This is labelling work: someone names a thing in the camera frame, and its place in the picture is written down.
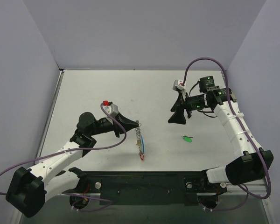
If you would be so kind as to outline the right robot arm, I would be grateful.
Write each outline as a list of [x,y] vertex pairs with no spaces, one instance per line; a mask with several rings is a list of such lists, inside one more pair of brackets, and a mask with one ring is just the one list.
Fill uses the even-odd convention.
[[235,155],[229,164],[206,170],[206,175],[199,179],[200,188],[209,191],[216,183],[240,185],[263,179],[264,166],[271,166],[273,154],[253,138],[231,89],[216,86],[212,76],[200,78],[198,84],[200,95],[191,97],[186,92],[186,84],[175,80],[173,90],[178,92],[178,98],[168,122],[184,125],[193,111],[210,108],[225,129]]

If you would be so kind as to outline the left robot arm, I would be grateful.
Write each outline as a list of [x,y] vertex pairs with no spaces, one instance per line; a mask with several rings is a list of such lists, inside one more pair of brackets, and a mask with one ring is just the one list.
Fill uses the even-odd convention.
[[56,153],[41,157],[38,164],[29,168],[17,165],[6,200],[25,217],[33,217],[54,196],[72,189],[76,192],[85,190],[86,174],[77,168],[68,171],[64,168],[95,149],[94,135],[114,132],[119,137],[139,127],[138,122],[109,106],[103,112],[106,117],[101,119],[96,119],[90,112],[82,113],[74,135]]

